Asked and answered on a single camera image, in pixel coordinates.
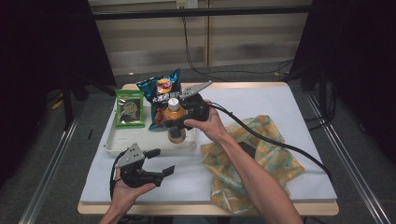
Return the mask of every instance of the finger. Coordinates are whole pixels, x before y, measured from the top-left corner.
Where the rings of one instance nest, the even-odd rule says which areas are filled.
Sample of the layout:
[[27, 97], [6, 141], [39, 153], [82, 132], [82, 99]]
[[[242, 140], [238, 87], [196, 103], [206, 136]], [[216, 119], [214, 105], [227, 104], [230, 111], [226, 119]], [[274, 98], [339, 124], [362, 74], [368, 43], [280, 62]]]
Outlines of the finger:
[[156, 188], [155, 184], [148, 183], [148, 184], [145, 184], [142, 187], [139, 187], [139, 188], [137, 188], [135, 190], [136, 190], [136, 193], [138, 195], [141, 195], [141, 194], [147, 193], [147, 192], [149, 192], [149, 191], [151, 191], [152, 189], [155, 189], [155, 188]]
[[201, 129], [202, 122], [195, 120], [195, 119], [186, 119], [186, 120], [184, 120], [184, 125], [192, 127], [192, 128]]

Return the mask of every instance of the patterned cloth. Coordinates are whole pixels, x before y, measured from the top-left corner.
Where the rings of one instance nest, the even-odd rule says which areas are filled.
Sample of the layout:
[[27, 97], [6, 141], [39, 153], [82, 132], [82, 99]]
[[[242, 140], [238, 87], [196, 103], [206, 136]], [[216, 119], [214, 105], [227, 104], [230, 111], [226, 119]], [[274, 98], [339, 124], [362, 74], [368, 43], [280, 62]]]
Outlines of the patterned cloth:
[[[256, 118], [243, 119], [242, 121], [256, 133], [284, 143], [282, 135], [268, 116], [259, 115]], [[283, 147], [260, 140], [238, 123], [233, 123], [226, 129], [236, 142], [245, 142], [256, 148], [254, 157], [256, 162], [277, 179], [284, 190], [290, 194], [287, 182], [305, 171], [291, 153]], [[201, 149], [205, 153], [204, 167], [214, 176], [211, 200], [234, 214], [254, 208], [241, 179], [223, 148], [211, 143], [202, 145]]]

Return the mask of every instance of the green packaged food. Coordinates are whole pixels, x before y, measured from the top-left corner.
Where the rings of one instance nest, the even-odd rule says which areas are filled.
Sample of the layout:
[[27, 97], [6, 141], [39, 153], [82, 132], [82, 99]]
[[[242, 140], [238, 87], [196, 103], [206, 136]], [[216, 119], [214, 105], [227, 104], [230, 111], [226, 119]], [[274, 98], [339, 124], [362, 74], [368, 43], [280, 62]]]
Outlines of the green packaged food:
[[116, 90], [118, 129], [144, 128], [143, 94], [141, 91]]

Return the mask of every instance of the plastic bottle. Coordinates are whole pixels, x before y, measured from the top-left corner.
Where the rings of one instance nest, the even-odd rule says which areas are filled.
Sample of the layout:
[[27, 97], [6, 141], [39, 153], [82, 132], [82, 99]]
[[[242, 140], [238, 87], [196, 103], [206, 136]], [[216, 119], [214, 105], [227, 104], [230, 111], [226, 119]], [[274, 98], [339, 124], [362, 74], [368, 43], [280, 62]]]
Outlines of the plastic bottle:
[[[168, 107], [165, 110], [167, 119], [178, 119], [185, 115], [185, 110], [180, 106], [177, 98], [171, 98], [168, 101]], [[186, 139], [186, 129], [180, 130], [178, 127], [168, 128], [168, 138], [172, 143], [182, 143]]]

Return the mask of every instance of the chip bag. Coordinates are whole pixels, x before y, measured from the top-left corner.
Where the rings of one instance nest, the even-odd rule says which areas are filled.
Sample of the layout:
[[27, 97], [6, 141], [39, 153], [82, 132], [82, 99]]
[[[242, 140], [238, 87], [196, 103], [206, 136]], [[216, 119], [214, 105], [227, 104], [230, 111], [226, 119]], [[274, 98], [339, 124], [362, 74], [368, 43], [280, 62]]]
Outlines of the chip bag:
[[151, 103], [151, 120], [149, 130], [166, 130], [163, 126], [165, 120], [164, 111], [168, 107], [171, 98], [177, 98], [181, 94], [180, 69], [175, 70], [169, 76], [152, 77], [136, 83], [145, 98]]
[[116, 128], [144, 128], [143, 94], [141, 91], [116, 90]]

